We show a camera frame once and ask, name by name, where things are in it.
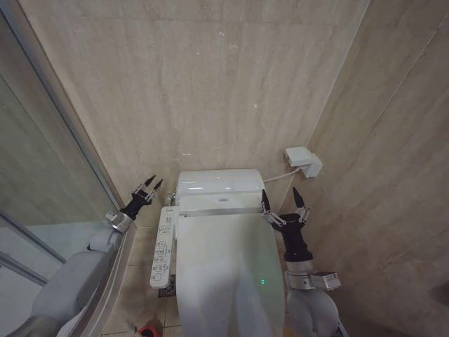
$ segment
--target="toilet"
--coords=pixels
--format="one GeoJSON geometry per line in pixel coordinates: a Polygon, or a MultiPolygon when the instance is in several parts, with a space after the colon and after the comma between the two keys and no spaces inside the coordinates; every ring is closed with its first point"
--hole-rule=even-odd
{"type": "Polygon", "coordinates": [[[283,275],[258,170],[182,172],[177,305],[186,337],[280,337],[283,275]]]}

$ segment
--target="shower glass door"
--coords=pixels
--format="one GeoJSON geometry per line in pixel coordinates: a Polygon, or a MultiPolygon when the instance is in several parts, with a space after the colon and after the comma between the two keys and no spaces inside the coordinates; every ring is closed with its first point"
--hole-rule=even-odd
{"type": "Polygon", "coordinates": [[[114,205],[0,13],[0,336],[114,205]]]}

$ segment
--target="beige wall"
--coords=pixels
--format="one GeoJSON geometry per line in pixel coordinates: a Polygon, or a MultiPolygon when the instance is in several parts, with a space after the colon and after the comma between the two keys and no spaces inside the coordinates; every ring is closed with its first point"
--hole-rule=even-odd
{"type": "Polygon", "coordinates": [[[22,225],[98,221],[105,192],[0,16],[0,210],[22,225]]]}
{"type": "MultiPolygon", "coordinates": [[[[151,173],[171,192],[182,170],[288,171],[282,151],[309,141],[368,2],[20,3],[129,200],[151,173]]],[[[289,183],[269,184],[276,208],[289,183]]]]}
{"type": "Polygon", "coordinates": [[[370,2],[309,142],[323,170],[293,182],[353,336],[449,336],[448,11],[370,2]]]}

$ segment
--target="floor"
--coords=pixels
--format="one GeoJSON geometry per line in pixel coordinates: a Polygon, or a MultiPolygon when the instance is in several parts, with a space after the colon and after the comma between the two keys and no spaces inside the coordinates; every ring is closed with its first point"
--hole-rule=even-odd
{"type": "MultiPolygon", "coordinates": [[[[133,336],[126,324],[127,320],[141,327],[151,319],[163,326],[163,337],[184,336],[176,296],[158,298],[158,291],[149,286],[156,231],[157,227],[138,228],[120,294],[103,328],[102,336],[133,336]]],[[[171,273],[176,273],[175,256],[171,273]]]]}

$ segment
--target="white electrical box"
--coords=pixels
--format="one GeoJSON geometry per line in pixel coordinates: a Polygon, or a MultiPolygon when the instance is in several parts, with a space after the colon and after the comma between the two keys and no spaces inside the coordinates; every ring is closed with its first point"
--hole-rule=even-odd
{"type": "Polygon", "coordinates": [[[289,147],[286,149],[286,157],[291,166],[300,166],[306,178],[313,178],[318,175],[323,163],[306,147],[289,147]]]}

